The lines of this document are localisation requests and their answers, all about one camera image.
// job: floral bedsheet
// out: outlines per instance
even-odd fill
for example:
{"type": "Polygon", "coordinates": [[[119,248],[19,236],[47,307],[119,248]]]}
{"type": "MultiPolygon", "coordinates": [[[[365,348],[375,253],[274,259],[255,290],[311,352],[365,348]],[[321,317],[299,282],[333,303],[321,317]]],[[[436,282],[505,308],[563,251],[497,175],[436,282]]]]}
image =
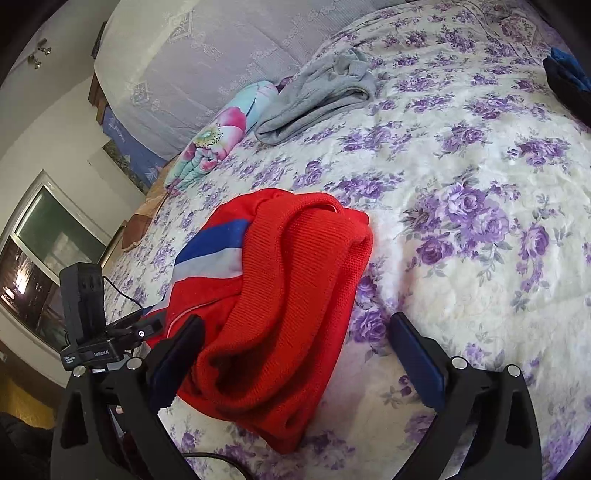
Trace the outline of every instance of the floral bedsheet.
{"type": "MultiPolygon", "coordinates": [[[[591,424],[591,134],[541,64],[561,46],[527,4],[414,2],[365,16],[318,55],[373,56],[379,98],[277,147],[251,134],[168,201],[114,281],[142,304],[214,208],[263,187],[322,190],[375,233],[349,333],[301,449],[263,440],[181,400],[160,413],[182,451],[217,451],[261,480],[391,479],[434,418],[385,339],[403,310],[449,355],[521,366],[553,478],[591,424]]],[[[109,291],[111,319],[133,305],[109,291]]],[[[454,455],[454,473],[468,440],[454,455]]],[[[193,460],[204,478],[231,472],[193,460]]]]}

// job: yellow floor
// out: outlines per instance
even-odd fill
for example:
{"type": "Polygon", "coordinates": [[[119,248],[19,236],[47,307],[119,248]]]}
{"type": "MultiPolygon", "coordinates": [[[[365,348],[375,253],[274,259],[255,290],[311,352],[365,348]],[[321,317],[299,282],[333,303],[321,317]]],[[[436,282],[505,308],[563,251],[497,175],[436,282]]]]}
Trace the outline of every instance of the yellow floor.
{"type": "Polygon", "coordinates": [[[53,409],[30,396],[2,371],[0,411],[14,415],[33,427],[50,429],[54,426],[53,409]]]}

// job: folded gray clothing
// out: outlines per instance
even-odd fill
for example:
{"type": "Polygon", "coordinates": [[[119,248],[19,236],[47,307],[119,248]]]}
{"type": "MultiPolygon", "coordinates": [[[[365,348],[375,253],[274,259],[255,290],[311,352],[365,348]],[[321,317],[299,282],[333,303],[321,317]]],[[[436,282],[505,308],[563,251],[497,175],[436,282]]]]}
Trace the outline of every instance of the folded gray clothing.
{"type": "Polygon", "coordinates": [[[277,145],[337,113],[367,105],[376,82],[369,57],[355,48],[315,61],[263,111],[255,135],[277,145]]]}

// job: silver screw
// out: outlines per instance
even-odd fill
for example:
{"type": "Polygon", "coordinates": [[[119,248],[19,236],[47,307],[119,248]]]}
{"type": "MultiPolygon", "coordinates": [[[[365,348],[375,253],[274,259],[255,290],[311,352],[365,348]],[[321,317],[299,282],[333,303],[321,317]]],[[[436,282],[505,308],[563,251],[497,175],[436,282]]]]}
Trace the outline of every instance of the silver screw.
{"type": "Polygon", "coordinates": [[[74,376],[75,377],[81,377],[82,375],[84,375],[86,373],[86,367],[84,365],[78,365],[74,371],[74,376]]]}
{"type": "Polygon", "coordinates": [[[468,362],[466,362],[461,356],[455,356],[452,358],[452,365],[458,370],[464,370],[468,366],[468,362]]]}
{"type": "Polygon", "coordinates": [[[521,370],[517,365],[509,365],[507,367],[507,372],[512,377],[518,377],[521,375],[521,370]]]}
{"type": "Polygon", "coordinates": [[[143,363],[144,361],[140,357],[135,356],[129,359],[129,361],[127,362],[127,368],[129,368],[130,370],[137,370],[142,366],[143,363]]]}

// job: red ribbed fabric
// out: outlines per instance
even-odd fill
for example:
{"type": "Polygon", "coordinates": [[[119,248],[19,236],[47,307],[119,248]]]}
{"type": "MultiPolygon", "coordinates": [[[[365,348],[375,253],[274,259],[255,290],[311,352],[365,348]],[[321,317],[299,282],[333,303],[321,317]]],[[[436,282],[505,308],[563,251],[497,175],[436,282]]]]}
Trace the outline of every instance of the red ribbed fabric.
{"type": "Polygon", "coordinates": [[[335,367],[372,232],[331,195],[276,189],[221,205],[208,223],[236,208],[252,215],[242,288],[191,312],[208,325],[206,346],[179,394],[289,453],[335,367]]]}

